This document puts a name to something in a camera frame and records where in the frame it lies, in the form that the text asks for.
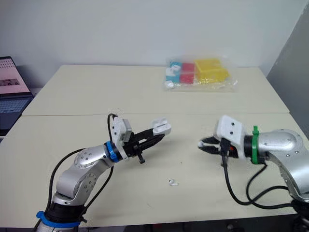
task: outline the blue clamp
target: blue clamp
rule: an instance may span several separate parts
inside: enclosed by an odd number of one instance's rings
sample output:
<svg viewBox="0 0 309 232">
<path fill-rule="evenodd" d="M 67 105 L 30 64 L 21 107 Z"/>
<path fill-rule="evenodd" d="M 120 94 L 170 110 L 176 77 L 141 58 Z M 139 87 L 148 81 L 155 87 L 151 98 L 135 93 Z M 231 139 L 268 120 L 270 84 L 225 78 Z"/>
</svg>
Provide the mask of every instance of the blue clamp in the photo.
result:
<svg viewBox="0 0 309 232">
<path fill-rule="evenodd" d="M 107 141 L 106 145 L 107 145 L 107 150 L 110 153 L 110 157 L 111 157 L 112 161 L 114 161 L 115 163 L 119 162 L 117 155 L 114 153 L 114 151 L 112 149 L 111 142 Z"/>
<path fill-rule="evenodd" d="M 55 223 L 52 221 L 49 221 L 46 219 L 45 215 L 44 215 L 44 211 L 39 211 L 36 215 L 37 218 L 41 219 L 42 222 L 46 225 L 46 226 L 50 226 L 50 227 L 54 227 L 54 228 L 73 228 L 76 226 L 80 225 L 80 222 L 73 222 L 73 223 Z"/>
</svg>

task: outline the white wall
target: white wall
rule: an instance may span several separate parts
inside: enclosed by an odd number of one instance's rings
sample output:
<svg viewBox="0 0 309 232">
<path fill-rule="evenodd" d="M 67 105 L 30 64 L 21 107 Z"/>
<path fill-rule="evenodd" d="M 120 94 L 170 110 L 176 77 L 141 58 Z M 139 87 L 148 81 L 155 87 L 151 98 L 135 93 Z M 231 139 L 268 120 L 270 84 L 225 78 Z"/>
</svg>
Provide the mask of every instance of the white wall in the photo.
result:
<svg viewBox="0 0 309 232">
<path fill-rule="evenodd" d="M 268 74 L 307 0 L 1 0 L 0 55 L 33 87 L 61 64 L 221 54 Z"/>
</svg>

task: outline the wire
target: wire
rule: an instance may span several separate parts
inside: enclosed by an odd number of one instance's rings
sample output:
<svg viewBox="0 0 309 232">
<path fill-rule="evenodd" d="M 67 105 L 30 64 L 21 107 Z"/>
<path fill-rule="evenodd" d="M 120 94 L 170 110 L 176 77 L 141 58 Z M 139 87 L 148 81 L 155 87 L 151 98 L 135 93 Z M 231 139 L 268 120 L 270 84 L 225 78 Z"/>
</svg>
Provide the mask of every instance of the wire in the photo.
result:
<svg viewBox="0 0 309 232">
<path fill-rule="evenodd" d="M 115 114 L 108 114 L 107 116 L 107 125 L 108 125 L 108 134 L 110 136 L 110 141 L 112 143 L 112 133 L 111 133 L 111 120 L 110 118 L 115 118 L 118 117 Z M 95 199 L 100 195 L 100 193 L 103 191 L 103 189 L 105 188 L 105 186 L 107 185 L 107 183 L 109 182 L 110 178 L 112 177 L 112 173 L 114 171 L 114 166 L 111 167 L 111 171 L 110 174 L 108 175 L 106 181 L 104 182 L 104 184 L 102 185 L 102 187 L 98 190 L 98 192 L 95 194 L 95 196 L 90 200 L 90 202 L 85 206 L 85 208 L 83 209 L 83 211 L 81 212 L 80 216 L 79 216 L 79 220 L 82 219 L 83 214 L 86 213 L 87 209 L 90 207 L 90 205 L 95 201 Z"/>
<path fill-rule="evenodd" d="M 33 229 L 32 229 L 32 232 L 36 232 L 36 230 L 37 230 L 38 227 L 39 227 L 40 222 L 41 222 L 41 219 L 39 219 L 38 222 L 37 222 L 37 224 L 35 224 L 35 226 L 34 226 Z"/>
<path fill-rule="evenodd" d="M 249 186 L 251 184 L 251 182 L 259 175 L 261 174 L 267 167 L 267 164 L 264 164 L 263 168 L 261 170 L 259 170 L 253 177 L 251 177 L 251 179 L 249 180 L 248 184 L 247 184 L 247 187 L 246 187 L 246 195 L 247 195 L 247 198 L 248 198 L 248 202 L 243 202 L 241 200 L 239 200 L 236 195 L 234 194 L 233 190 L 232 190 L 232 187 L 231 187 L 231 184 L 230 184 L 230 181 L 229 181 L 229 177 L 228 177 L 228 171 L 227 171 L 227 163 L 226 163 L 226 158 L 225 158 L 225 155 L 222 154 L 222 164 L 223 164 L 223 168 L 224 168 L 224 174 L 225 174 L 225 182 L 226 182 L 226 185 L 227 185 L 227 189 L 230 193 L 230 195 L 232 196 L 232 198 L 238 203 L 238 204 L 241 204 L 241 205 L 250 205 L 250 204 L 253 204 L 255 205 L 256 207 L 259 207 L 259 208 L 262 208 L 262 209 L 279 209 L 279 208 L 284 208 L 284 207 L 291 207 L 292 204 L 290 203 L 287 203 L 287 204 L 279 204 L 279 205 L 270 205 L 270 206 L 265 206 L 265 205 L 260 205 L 260 204 L 257 204 L 255 203 L 255 201 L 257 201 L 258 199 L 260 199 L 262 196 L 264 196 L 266 193 L 272 191 L 272 190 L 275 190 L 275 189 L 285 189 L 285 190 L 288 190 L 288 188 L 286 186 L 273 186 L 273 187 L 270 187 L 270 188 L 267 188 L 265 189 L 264 191 L 262 191 L 261 193 L 259 193 L 256 197 L 254 197 L 253 199 L 250 198 L 249 196 Z"/>
<path fill-rule="evenodd" d="M 117 115 L 115 114 L 108 114 L 107 116 L 107 125 L 108 125 L 108 133 L 109 133 L 109 137 L 110 137 L 110 141 L 112 143 L 112 133 L 111 133 L 111 124 L 110 124 L 110 118 L 115 118 L 117 117 Z M 78 149 L 76 151 L 73 151 L 69 154 L 67 154 L 64 158 L 62 158 L 59 163 L 56 165 L 56 167 L 54 168 L 53 172 L 52 172 L 52 175 L 50 177 L 50 181 L 49 181 L 49 190 L 48 190 L 48 201 L 47 201 L 47 206 L 46 206 L 46 209 L 45 209 L 45 213 L 47 212 L 47 210 L 49 209 L 51 203 L 52 203 L 52 194 L 53 194 L 53 182 L 54 182 L 54 177 L 55 177 L 55 174 L 56 174 L 56 171 L 58 170 L 58 168 L 60 167 L 60 165 L 67 159 L 69 158 L 70 156 L 74 155 L 75 153 L 77 152 L 80 152 L 84 150 L 84 148 L 81 148 L 81 149 Z M 113 170 L 114 170 L 114 167 L 111 167 L 111 171 L 110 171 L 110 174 L 109 176 L 107 177 L 106 181 L 104 182 L 104 184 L 102 185 L 102 187 L 99 189 L 99 191 L 95 194 L 95 196 L 91 199 L 91 201 L 88 203 L 87 206 L 85 206 L 84 210 L 82 211 L 82 213 L 80 214 L 80 219 L 82 217 L 82 215 L 87 211 L 87 209 L 90 207 L 90 205 L 94 202 L 94 200 L 99 196 L 99 194 L 102 192 L 102 190 L 105 188 L 105 186 L 107 185 L 107 183 L 109 182 L 111 176 L 112 176 L 112 173 L 113 173 Z M 38 220 L 38 222 L 35 224 L 34 228 L 32 231 L 36 231 L 39 224 L 41 222 L 41 219 Z"/>
<path fill-rule="evenodd" d="M 258 208 L 261 208 L 261 209 L 280 209 L 280 208 L 285 208 L 285 207 L 292 207 L 292 204 L 291 203 L 285 203 L 285 204 L 277 204 L 277 205 L 261 205 L 261 204 L 258 204 L 256 203 L 255 201 L 253 201 L 250 196 L 249 196 L 249 187 L 250 187 L 250 184 L 252 183 L 252 181 L 260 174 L 259 172 L 257 172 L 253 177 L 251 177 L 251 179 L 249 180 L 248 184 L 247 184 L 247 187 L 246 187 L 246 196 L 248 198 L 249 201 L 252 201 L 252 204 Z M 275 190 L 275 189 L 283 189 L 283 190 L 289 190 L 288 187 L 286 186 L 273 186 L 273 187 L 270 187 L 270 188 L 267 188 L 265 189 L 263 192 L 261 192 L 259 195 L 264 195 L 272 190 Z"/>
<path fill-rule="evenodd" d="M 118 116 L 115 115 L 115 114 L 109 114 L 109 115 L 107 116 L 108 134 L 109 134 L 109 136 L 110 136 L 110 141 L 111 141 L 111 143 L 112 143 L 111 120 L 110 120 L 111 117 L 114 119 L 115 117 L 118 117 Z"/>
<path fill-rule="evenodd" d="M 47 206 L 46 206 L 46 209 L 45 209 L 45 213 L 46 211 L 49 209 L 51 203 L 52 203 L 52 194 L 53 194 L 53 182 L 54 182 L 54 177 L 55 177 L 55 174 L 56 174 L 56 171 L 58 170 L 58 168 L 60 167 L 60 165 L 69 157 L 71 157 L 72 155 L 74 155 L 75 153 L 77 152 L 80 152 L 84 150 L 84 148 L 81 148 L 81 149 L 78 149 L 76 151 L 73 151 L 69 154 L 67 154 L 64 158 L 62 158 L 59 163 L 56 165 L 56 167 L 54 168 L 53 172 L 52 172 L 52 175 L 50 177 L 50 181 L 49 181 L 49 190 L 48 190 L 48 202 L 47 202 Z"/>
<path fill-rule="evenodd" d="M 105 188 L 105 186 L 107 185 L 107 183 L 109 182 L 112 173 L 114 170 L 114 166 L 111 167 L 111 171 L 110 174 L 108 175 L 106 181 L 104 182 L 104 184 L 102 185 L 102 187 L 98 190 L 98 192 L 95 194 L 95 196 L 91 199 L 91 201 L 87 204 L 87 206 L 85 206 L 84 210 L 81 212 L 80 214 L 80 219 L 82 218 L 82 215 L 86 213 L 87 209 L 90 207 L 90 205 L 95 201 L 95 199 L 99 196 L 99 194 L 102 192 L 102 190 Z"/>
</svg>

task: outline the white table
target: white table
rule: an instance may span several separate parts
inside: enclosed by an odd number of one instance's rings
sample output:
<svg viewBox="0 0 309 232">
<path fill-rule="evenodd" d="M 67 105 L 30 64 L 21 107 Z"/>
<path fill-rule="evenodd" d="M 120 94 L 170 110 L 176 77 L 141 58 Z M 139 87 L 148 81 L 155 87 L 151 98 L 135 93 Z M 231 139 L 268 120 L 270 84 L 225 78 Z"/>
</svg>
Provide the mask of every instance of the white table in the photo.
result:
<svg viewBox="0 0 309 232">
<path fill-rule="evenodd" d="M 235 92 L 168 92 L 165 67 L 64 65 L 24 116 L 288 113 L 259 68 L 234 70 Z"/>
<path fill-rule="evenodd" d="M 292 129 L 305 138 L 289 114 L 229 114 L 243 122 L 249 132 L 257 124 L 260 131 Z M 133 130 L 139 132 L 161 115 L 131 114 Z M 220 114 L 165 115 L 172 132 L 159 144 L 146 150 L 146 162 L 137 159 L 115 166 L 106 189 L 89 208 L 87 226 L 115 226 L 163 222 L 261 217 L 293 213 L 293 209 L 262 210 L 240 206 L 229 195 L 220 157 L 197 149 L 198 141 L 212 135 Z M 48 181 L 56 163 L 69 152 L 99 145 L 108 140 L 106 115 L 23 116 L 0 144 L 0 227 L 32 227 L 37 211 L 47 201 Z M 56 174 L 67 169 L 65 162 Z M 235 193 L 245 199 L 248 179 L 261 168 L 237 159 L 229 160 L 229 173 Z M 97 182 L 94 193 L 104 182 Z M 174 178 L 179 186 L 171 187 Z M 269 168 L 252 184 L 252 195 L 273 185 L 284 185 L 278 168 Z M 263 197 L 260 203 L 291 200 L 284 190 Z"/>
</svg>

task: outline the cyan block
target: cyan block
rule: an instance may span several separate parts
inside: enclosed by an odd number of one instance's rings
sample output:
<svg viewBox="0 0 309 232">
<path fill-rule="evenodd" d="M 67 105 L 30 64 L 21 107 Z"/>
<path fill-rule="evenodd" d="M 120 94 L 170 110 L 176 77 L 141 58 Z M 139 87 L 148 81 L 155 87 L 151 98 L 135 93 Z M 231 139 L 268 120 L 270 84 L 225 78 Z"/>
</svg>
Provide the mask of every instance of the cyan block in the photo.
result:
<svg viewBox="0 0 309 232">
<path fill-rule="evenodd" d="M 182 62 L 171 61 L 169 63 L 169 67 L 172 67 L 173 65 L 178 65 L 178 66 L 181 67 L 183 65 L 183 63 Z"/>
<path fill-rule="evenodd" d="M 166 81 L 172 81 L 174 83 L 179 83 L 180 82 L 180 75 L 166 76 Z"/>
</svg>

